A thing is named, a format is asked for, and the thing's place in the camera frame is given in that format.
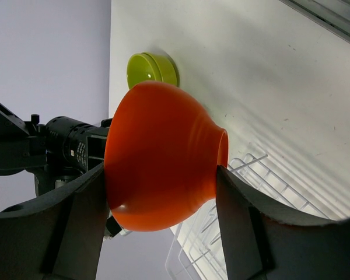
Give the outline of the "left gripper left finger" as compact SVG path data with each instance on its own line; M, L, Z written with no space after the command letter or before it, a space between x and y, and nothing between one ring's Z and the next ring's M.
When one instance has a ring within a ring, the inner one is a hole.
M95 279L108 211L101 164L0 212L0 279Z

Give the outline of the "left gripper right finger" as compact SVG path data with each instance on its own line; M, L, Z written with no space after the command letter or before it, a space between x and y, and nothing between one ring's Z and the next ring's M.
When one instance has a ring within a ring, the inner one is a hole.
M350 218L286 206L222 166L216 208L229 279L350 279Z

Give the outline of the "orange bowl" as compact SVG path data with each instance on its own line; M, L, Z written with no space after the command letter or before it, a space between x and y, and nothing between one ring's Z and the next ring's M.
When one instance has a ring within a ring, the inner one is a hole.
M185 91L141 82L112 119L104 157L108 205L125 229L172 227L216 195L228 163L228 133Z

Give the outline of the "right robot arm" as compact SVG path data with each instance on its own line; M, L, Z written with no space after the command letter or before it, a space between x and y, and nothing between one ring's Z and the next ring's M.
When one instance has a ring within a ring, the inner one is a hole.
M110 124L65 116L41 124L37 114L23 121L0 103L0 176L32 173L37 196L63 186L103 162Z

